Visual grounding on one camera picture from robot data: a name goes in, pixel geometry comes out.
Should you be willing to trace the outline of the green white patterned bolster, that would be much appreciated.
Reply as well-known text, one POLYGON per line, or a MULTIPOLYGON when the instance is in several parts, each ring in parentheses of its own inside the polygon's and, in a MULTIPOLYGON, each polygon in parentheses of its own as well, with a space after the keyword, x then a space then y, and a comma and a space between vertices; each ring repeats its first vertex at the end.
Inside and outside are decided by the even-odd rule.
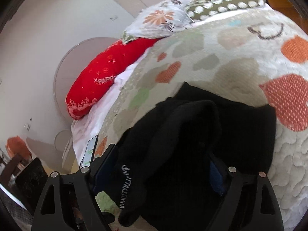
POLYGON ((236 10, 264 7, 266 0, 193 0, 185 6, 188 18, 196 23, 236 10))

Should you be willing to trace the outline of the red long pillow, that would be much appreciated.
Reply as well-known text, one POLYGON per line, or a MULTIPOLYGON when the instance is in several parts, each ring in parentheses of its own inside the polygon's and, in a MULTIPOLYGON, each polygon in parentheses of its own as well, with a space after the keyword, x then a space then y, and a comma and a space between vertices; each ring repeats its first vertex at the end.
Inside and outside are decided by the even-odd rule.
POLYGON ((139 38, 124 44, 122 36, 98 54, 80 73, 66 95, 69 116, 79 120, 106 94, 115 77, 137 61, 158 39, 139 38))

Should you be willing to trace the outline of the round beige headboard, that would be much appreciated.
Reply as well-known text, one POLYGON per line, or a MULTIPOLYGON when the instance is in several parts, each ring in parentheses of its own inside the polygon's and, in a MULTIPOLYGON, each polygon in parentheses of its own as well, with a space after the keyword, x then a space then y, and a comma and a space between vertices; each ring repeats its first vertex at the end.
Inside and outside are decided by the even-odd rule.
POLYGON ((98 54, 117 41, 110 37, 97 37, 84 40, 71 48, 60 61, 53 81, 55 106, 64 122, 70 125, 73 119, 69 116, 65 98, 79 74, 98 54))

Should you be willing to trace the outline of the black pants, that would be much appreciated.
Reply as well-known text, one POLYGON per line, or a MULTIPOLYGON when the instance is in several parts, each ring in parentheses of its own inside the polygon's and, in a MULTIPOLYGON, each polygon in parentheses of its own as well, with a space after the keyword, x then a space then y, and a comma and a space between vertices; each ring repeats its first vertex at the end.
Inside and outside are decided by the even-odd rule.
POLYGON ((157 230, 209 230, 220 209, 210 163, 242 175, 267 173, 276 111, 182 84, 122 134, 98 174, 99 192, 120 209, 119 223, 143 218, 157 230))

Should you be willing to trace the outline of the pink white bed sheet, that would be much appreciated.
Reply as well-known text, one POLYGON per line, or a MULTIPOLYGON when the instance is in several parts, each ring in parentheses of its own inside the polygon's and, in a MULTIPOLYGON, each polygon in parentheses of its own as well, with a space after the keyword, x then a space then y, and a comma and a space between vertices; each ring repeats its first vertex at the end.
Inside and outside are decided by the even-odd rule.
POLYGON ((122 73, 115 77, 113 85, 111 85, 106 94, 92 106, 86 116, 80 120, 73 121, 71 131, 73 135, 73 150, 76 155, 77 164, 80 164, 84 157, 88 141, 99 134, 109 110, 119 97, 128 78, 150 50, 151 48, 147 48, 137 61, 129 65, 122 73))

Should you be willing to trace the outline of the red stool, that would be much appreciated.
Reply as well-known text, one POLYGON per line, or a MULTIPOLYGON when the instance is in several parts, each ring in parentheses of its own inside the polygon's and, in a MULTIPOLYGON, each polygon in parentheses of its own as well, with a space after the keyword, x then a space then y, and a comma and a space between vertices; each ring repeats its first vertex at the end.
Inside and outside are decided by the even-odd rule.
POLYGON ((19 154, 25 160, 31 160, 32 154, 28 149, 26 143, 19 136, 10 137, 7 139, 6 151, 10 158, 13 158, 16 154, 19 154))

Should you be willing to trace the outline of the heart pattern quilt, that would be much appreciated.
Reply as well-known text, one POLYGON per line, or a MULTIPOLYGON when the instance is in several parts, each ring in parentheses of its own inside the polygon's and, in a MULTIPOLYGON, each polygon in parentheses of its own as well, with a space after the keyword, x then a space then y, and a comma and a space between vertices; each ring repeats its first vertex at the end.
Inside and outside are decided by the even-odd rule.
POLYGON ((307 212, 307 35, 272 9, 251 9, 158 41, 109 110, 98 153, 182 83, 277 115, 269 179, 285 230, 307 212))

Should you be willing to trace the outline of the white floral pillow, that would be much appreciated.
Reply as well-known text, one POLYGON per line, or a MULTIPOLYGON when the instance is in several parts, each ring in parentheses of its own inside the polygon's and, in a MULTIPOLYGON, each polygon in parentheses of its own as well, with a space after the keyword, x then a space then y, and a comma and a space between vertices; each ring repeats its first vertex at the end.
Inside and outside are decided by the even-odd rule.
POLYGON ((185 30, 191 22, 185 7, 192 1, 166 0, 142 10, 122 33, 122 42, 164 38, 185 30))

